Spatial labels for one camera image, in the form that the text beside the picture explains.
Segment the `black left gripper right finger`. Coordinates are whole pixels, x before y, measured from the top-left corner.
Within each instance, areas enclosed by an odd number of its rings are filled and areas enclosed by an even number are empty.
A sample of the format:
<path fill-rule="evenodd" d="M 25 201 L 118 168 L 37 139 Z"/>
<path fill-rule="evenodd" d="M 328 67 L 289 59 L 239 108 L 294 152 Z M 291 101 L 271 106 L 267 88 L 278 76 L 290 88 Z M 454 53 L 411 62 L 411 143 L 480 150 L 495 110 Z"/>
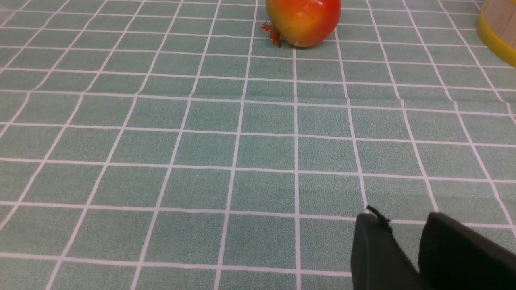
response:
<path fill-rule="evenodd" d="M 419 275 L 434 290 L 514 290 L 516 256 L 444 213 L 423 228 Z"/>

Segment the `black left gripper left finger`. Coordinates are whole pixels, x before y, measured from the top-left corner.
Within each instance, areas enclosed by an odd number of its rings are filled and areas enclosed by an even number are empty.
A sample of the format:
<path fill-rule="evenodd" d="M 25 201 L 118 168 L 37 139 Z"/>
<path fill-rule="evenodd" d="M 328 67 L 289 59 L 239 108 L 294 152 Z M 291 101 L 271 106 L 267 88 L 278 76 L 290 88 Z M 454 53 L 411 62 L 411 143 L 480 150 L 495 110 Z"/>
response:
<path fill-rule="evenodd" d="M 354 290 L 422 290 L 420 279 L 393 235 L 390 219 L 368 205 L 354 225 L 350 258 Z"/>

